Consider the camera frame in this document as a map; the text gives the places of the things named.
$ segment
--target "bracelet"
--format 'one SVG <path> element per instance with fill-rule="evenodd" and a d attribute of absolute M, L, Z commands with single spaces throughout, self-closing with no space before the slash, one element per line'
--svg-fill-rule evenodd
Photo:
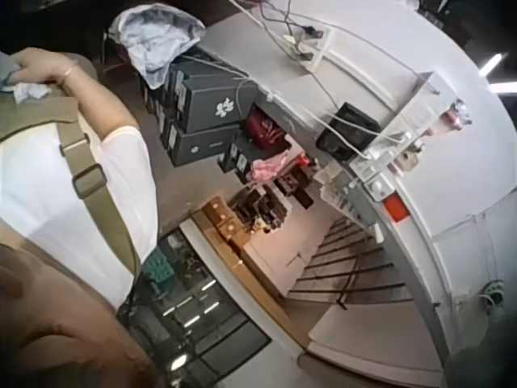
<path fill-rule="evenodd" d="M 77 61 L 72 61 L 72 62 L 73 62 L 72 65 L 65 71 L 65 73 L 63 74 L 61 79 L 57 82 L 57 85 L 62 85 L 65 82 L 65 80 L 68 78 L 68 76 L 72 74 L 72 70 L 76 66 Z"/>

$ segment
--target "glass display case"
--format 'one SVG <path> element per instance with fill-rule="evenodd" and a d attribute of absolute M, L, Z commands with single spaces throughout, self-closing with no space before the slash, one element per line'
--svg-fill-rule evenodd
<path fill-rule="evenodd" d="M 159 241 L 120 316 L 171 385 L 214 386 L 271 342 L 180 229 Z"/>

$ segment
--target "white t-shirt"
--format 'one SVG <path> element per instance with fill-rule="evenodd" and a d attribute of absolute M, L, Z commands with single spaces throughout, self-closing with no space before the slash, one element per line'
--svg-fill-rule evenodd
<path fill-rule="evenodd" d="M 149 154 L 137 129 L 123 127 L 100 141 L 84 118 L 95 160 L 143 262 L 156 246 L 158 213 Z M 0 143 L 0 217 L 19 234 L 119 307 L 133 276 L 117 259 L 72 186 L 54 123 Z"/>

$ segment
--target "olive shoulder strap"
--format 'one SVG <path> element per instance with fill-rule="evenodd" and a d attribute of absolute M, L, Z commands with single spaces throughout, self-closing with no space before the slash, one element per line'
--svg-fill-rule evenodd
<path fill-rule="evenodd" d="M 140 259 L 107 189 L 103 168 L 91 153 L 90 139 L 78 123 L 77 100 L 51 97 L 16 105 L 12 95 L 0 95 L 0 142 L 24 129 L 50 122 L 57 124 L 61 143 L 57 152 L 65 158 L 72 173 L 74 191 L 107 245 L 136 279 L 140 272 Z"/>

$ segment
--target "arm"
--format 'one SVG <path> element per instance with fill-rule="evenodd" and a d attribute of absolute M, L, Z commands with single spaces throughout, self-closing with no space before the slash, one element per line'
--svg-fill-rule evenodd
<path fill-rule="evenodd" d="M 75 97 L 88 124 L 103 140 L 112 131 L 137 121 L 122 102 L 63 54 L 39 48 L 26 48 L 13 55 L 22 69 L 9 78 L 18 82 L 59 82 L 65 92 Z"/>

